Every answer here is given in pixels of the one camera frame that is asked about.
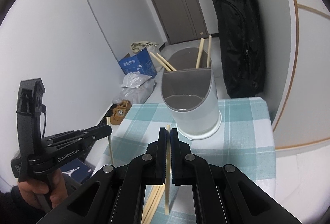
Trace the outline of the left hand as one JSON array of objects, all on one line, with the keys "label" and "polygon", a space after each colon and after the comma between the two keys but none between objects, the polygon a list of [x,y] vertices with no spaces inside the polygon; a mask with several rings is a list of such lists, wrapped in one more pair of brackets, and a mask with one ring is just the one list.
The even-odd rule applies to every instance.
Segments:
[{"label": "left hand", "polygon": [[51,185],[51,191],[49,191],[46,183],[36,179],[28,179],[25,182],[18,182],[18,189],[24,201],[38,209],[41,208],[41,205],[37,199],[37,195],[43,196],[50,192],[51,207],[55,208],[68,197],[65,181],[60,169],[52,173]]}]

